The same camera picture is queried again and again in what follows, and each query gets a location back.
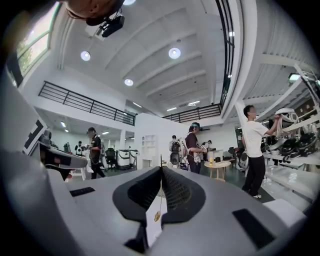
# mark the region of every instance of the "ceiling light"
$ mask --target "ceiling light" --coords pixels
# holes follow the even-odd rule
[[[173,108],[168,109],[167,111],[176,110],[176,109],[177,109],[176,107],[173,107]]]
[[[134,105],[138,106],[139,108],[142,108],[142,106],[138,105],[137,103],[132,102]]]
[[[132,5],[135,1],[136,1],[136,0],[125,0],[125,1],[123,2],[123,5],[124,5],[124,6],[130,6],[130,5]]]
[[[85,62],[88,62],[88,61],[90,61],[90,53],[88,52],[88,51],[83,51],[83,52],[81,52],[81,59],[83,59]]]
[[[195,102],[191,102],[191,103],[189,103],[188,105],[194,105],[194,104],[197,104],[197,103],[199,103],[199,102],[200,102],[200,100],[195,101]]]
[[[181,55],[181,51],[178,48],[172,48],[169,50],[169,57],[171,59],[178,59]]]
[[[300,78],[300,75],[299,74],[295,74],[295,73],[291,73],[289,75],[289,81],[297,81],[298,79]]]
[[[133,86],[134,85],[134,81],[132,81],[131,79],[124,80],[124,83],[126,86]]]

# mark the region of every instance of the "office chair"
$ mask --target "office chair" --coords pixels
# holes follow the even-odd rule
[[[116,151],[110,147],[105,151],[105,159],[106,159],[106,163],[107,165],[110,165],[110,167],[108,169],[106,169],[106,172],[108,170],[117,170],[115,165],[116,165]]]

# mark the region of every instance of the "balcony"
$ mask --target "balcony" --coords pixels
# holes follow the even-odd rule
[[[39,97],[43,97],[63,105],[86,111],[107,119],[135,126],[136,117],[115,107],[109,106],[74,91],[65,89],[54,83],[44,81]]]

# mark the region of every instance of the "person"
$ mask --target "person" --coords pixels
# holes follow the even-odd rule
[[[261,198],[258,190],[262,184],[266,173],[265,158],[261,152],[261,141],[264,134],[272,135],[277,129],[279,115],[274,117],[273,126],[268,129],[261,123],[256,122],[257,112],[253,105],[248,105],[243,109],[248,121],[242,127],[242,143],[249,158],[249,170],[246,175],[242,190],[248,192],[254,198]]]
[[[189,127],[189,133],[185,138],[185,143],[189,149],[189,154],[187,155],[187,160],[190,166],[190,170],[193,173],[199,174],[201,168],[201,161],[198,153],[207,153],[206,149],[199,148],[197,132],[200,130],[200,124],[198,122],[193,122]]]
[[[77,156],[80,156],[80,157],[82,156],[82,152],[83,152],[82,141],[79,141],[78,145],[75,145],[74,150]]]
[[[172,149],[172,145],[174,142],[177,141],[177,136],[176,135],[172,135],[172,140],[169,142],[169,150],[171,151]]]
[[[87,131],[87,135],[90,139],[92,139],[91,144],[89,145],[90,149],[90,160],[91,160],[91,169],[93,173],[91,173],[91,179],[96,179],[97,174],[99,174],[102,178],[105,177],[103,171],[100,169],[100,154],[101,154],[101,140],[96,133],[96,129],[90,127]]]
[[[205,145],[207,149],[210,149],[212,142],[211,142],[211,140],[209,139],[208,142],[204,142],[204,143],[202,143],[202,144]],[[208,160],[208,159],[207,159],[207,153],[203,153],[203,160],[204,160],[204,161],[207,161],[207,160]]]

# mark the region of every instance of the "wooden table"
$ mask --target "wooden table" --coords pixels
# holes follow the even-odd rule
[[[225,172],[222,172],[222,178],[219,178],[219,168],[223,168],[224,170],[226,170],[226,167],[231,165],[231,162],[229,161],[221,161],[221,162],[205,162],[204,166],[210,168],[210,178],[212,179],[212,171],[213,169],[216,169],[216,178],[214,178],[215,180],[218,181],[222,181],[222,182],[226,182],[225,181]]]

